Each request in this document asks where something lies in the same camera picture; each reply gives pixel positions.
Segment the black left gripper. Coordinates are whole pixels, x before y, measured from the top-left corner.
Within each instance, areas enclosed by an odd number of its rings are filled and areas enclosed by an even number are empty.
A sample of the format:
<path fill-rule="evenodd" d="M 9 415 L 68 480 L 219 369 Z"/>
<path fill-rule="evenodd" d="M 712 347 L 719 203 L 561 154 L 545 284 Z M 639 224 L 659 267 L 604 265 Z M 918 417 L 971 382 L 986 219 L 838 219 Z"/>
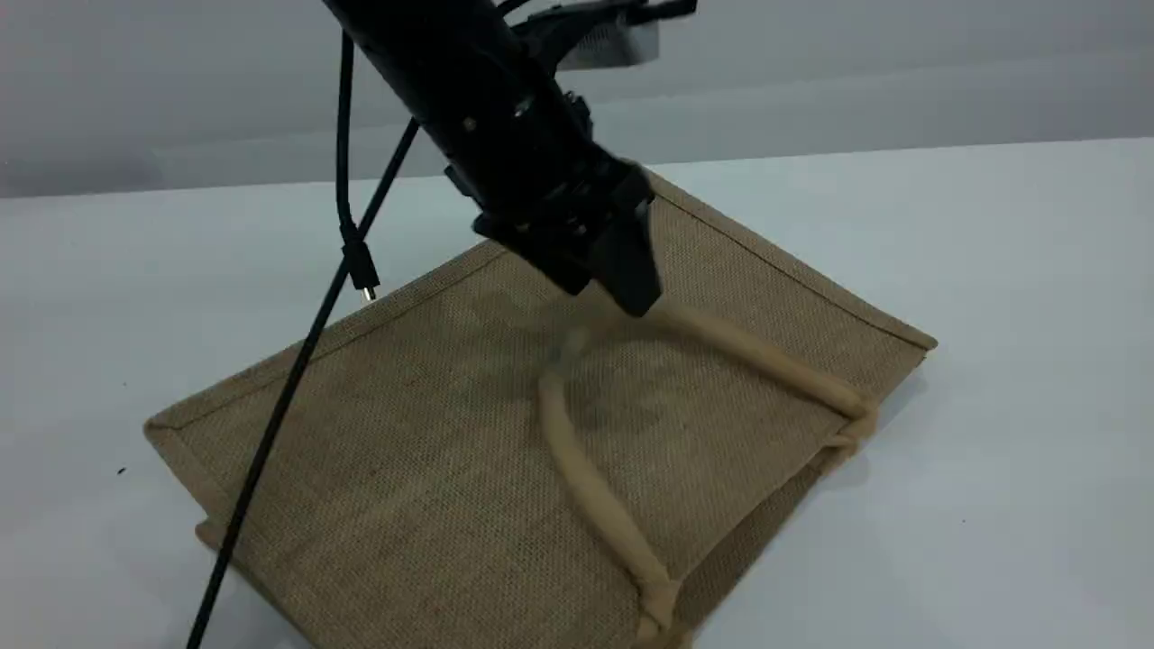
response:
<path fill-rule="evenodd" d="M 473 230 L 563 292 L 600 283 L 627 315 L 664 294 L 651 208 L 631 161 L 595 143 L 589 106 L 569 92 L 465 96 L 445 106 L 445 169 L 480 212 Z"/>

